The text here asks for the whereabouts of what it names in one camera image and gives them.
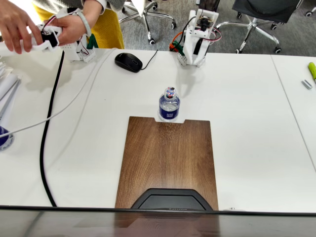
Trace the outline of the person's right hand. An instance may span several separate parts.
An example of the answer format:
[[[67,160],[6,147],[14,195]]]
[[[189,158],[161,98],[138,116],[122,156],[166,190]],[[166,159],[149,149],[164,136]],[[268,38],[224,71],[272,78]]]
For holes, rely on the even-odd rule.
[[[0,2],[0,33],[9,51],[18,54],[22,49],[32,49],[32,38],[38,45],[43,43],[41,32],[29,15],[8,0]]]

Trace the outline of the person's left hand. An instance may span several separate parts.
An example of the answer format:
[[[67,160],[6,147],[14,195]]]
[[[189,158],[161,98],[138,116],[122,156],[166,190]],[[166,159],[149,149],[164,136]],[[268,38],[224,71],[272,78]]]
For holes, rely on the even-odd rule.
[[[62,28],[58,37],[60,46],[74,43],[86,33],[85,25],[79,16],[68,15],[54,19],[50,24]]]

